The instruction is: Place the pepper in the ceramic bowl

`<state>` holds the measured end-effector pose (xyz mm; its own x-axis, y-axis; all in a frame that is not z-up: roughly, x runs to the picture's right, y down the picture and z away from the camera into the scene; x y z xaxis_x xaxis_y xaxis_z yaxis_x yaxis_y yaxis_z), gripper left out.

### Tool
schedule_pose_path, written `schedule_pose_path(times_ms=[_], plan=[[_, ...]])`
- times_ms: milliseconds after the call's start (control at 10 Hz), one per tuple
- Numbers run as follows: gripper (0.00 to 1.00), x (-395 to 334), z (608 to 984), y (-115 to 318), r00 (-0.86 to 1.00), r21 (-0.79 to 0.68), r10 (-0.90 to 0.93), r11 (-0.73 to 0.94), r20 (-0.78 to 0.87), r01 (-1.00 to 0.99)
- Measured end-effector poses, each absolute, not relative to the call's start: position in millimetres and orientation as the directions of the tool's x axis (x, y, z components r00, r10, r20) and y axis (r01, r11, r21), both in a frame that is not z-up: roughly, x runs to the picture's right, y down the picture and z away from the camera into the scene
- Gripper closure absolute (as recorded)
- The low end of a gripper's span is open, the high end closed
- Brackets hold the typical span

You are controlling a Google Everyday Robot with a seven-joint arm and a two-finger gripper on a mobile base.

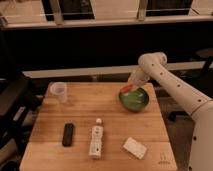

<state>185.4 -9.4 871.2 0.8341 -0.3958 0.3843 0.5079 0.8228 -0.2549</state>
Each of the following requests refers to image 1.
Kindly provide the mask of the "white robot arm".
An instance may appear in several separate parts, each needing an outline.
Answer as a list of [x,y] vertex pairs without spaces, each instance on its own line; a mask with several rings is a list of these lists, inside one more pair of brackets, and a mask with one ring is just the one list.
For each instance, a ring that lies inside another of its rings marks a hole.
[[166,63],[163,52],[143,54],[128,82],[141,87],[153,78],[175,99],[195,122],[188,170],[213,171],[213,99],[169,72]]

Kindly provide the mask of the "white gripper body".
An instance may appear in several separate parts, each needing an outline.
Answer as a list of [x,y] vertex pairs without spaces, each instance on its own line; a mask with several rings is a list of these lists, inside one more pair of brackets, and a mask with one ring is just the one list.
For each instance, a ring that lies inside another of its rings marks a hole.
[[136,68],[128,78],[128,82],[137,87],[145,85],[150,77],[140,68]]

